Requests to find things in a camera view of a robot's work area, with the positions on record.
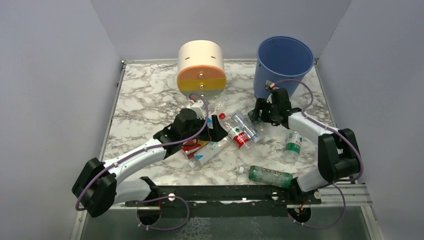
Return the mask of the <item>gold red label bottle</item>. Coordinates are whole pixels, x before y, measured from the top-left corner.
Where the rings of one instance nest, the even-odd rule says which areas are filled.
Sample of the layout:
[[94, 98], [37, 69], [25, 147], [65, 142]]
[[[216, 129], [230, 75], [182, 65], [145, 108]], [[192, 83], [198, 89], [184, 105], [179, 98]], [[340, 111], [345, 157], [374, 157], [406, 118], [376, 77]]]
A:
[[198, 140], [197, 138], [195, 138], [185, 142], [182, 145], [181, 150], [185, 154], [186, 158], [190, 160], [199, 150], [201, 150], [209, 143], [210, 141]]

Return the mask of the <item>blue label clear bottle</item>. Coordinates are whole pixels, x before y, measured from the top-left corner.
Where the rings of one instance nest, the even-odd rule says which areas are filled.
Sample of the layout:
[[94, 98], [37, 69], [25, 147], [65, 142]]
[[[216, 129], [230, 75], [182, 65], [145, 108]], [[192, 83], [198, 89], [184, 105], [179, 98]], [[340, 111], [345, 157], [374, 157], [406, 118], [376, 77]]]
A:
[[215, 97], [214, 99], [208, 100], [208, 120], [207, 127], [213, 128], [212, 115], [217, 115], [226, 113], [228, 109], [229, 101], [226, 96]]

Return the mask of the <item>dark green label bottle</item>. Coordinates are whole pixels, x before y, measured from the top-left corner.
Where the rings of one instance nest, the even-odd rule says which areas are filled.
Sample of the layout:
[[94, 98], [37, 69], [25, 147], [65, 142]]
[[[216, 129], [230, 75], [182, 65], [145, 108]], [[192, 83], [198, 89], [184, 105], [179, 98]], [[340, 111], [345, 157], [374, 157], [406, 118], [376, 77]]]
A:
[[253, 114], [254, 114], [254, 110], [251, 110], [248, 112], [247, 115], [249, 117], [250, 122], [253, 124], [254, 128], [256, 129], [258, 136], [260, 137], [260, 141], [264, 144], [270, 143], [272, 141], [272, 138], [267, 135], [264, 124], [262, 123], [260, 119], [253, 120]]

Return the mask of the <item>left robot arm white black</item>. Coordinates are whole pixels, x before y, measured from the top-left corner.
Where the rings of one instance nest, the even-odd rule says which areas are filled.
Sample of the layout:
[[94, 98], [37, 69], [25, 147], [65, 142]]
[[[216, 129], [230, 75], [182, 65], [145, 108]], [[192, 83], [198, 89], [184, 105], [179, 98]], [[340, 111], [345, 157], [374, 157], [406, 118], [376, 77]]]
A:
[[77, 198], [75, 209], [87, 211], [95, 218], [114, 204], [135, 199], [136, 194], [147, 197], [151, 188], [146, 182], [121, 184], [135, 172], [180, 151], [189, 140], [219, 142], [227, 137], [218, 116], [213, 114], [210, 118], [212, 128], [207, 126], [208, 116], [198, 116], [193, 109], [183, 108], [171, 124], [136, 149], [107, 161], [96, 157], [88, 160], [71, 188]]

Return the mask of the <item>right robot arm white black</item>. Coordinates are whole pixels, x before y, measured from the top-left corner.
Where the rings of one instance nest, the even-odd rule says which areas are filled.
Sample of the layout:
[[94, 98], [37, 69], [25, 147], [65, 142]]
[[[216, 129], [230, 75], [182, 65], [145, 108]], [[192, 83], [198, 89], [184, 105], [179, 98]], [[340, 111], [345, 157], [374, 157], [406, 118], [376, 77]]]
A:
[[349, 129], [332, 128], [310, 117], [299, 107], [292, 107], [288, 91], [275, 88], [270, 100], [257, 98], [251, 114], [254, 122], [283, 126], [317, 145], [317, 167], [292, 180], [297, 192], [310, 192], [363, 173], [363, 162], [356, 136]]

